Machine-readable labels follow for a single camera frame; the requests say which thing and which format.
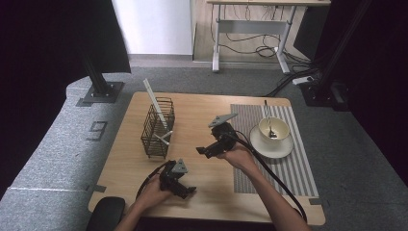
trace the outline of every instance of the black metal basket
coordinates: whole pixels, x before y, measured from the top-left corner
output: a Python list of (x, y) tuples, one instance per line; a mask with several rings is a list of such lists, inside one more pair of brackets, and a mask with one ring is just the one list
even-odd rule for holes
[(147, 113), (140, 139), (143, 143), (144, 151), (149, 158), (151, 156), (163, 156), (166, 158), (171, 134), (162, 139), (160, 138), (173, 129), (175, 120), (174, 106), (170, 98), (156, 97), (156, 100), (160, 106), (162, 115), (165, 118), (166, 127), (160, 120), (159, 114), (156, 112), (156, 109), (152, 104)]

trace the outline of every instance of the plate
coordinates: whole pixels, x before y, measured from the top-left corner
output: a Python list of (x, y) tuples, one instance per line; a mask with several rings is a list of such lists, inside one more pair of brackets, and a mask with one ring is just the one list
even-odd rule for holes
[(258, 126), (252, 128), (249, 134), (249, 140), (255, 150), (268, 158), (286, 157), (291, 154), (293, 150), (293, 138), (291, 134), (281, 141), (266, 142), (263, 140)]

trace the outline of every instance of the hand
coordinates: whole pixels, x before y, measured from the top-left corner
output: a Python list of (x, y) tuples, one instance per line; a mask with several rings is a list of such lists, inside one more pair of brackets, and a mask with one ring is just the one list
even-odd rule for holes
[(258, 169), (250, 151), (239, 142), (231, 150), (218, 154), (217, 158), (225, 159), (231, 166), (243, 172)]
[(144, 187), (135, 204), (140, 205), (143, 210), (154, 207), (165, 201), (172, 193), (160, 189), (159, 173), (154, 175)]

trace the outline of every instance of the white bowl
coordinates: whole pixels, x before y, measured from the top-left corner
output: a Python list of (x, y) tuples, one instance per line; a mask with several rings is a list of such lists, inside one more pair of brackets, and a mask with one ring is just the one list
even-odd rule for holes
[(272, 128), (272, 132), (276, 134), (276, 138), (269, 137), (268, 119), (263, 118), (259, 122), (258, 127), (265, 141), (281, 141), (290, 134), (291, 130), (289, 129), (288, 124), (284, 120), (278, 117), (270, 117), (269, 120), (270, 127)]

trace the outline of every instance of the power strip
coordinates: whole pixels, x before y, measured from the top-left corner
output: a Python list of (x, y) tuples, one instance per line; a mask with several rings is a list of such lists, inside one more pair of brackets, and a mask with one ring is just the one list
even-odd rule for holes
[(312, 76), (306, 76), (306, 77), (297, 78), (297, 79), (292, 80), (294, 85), (309, 83), (309, 82), (313, 82), (313, 81), (314, 81), (314, 79), (312, 78)]

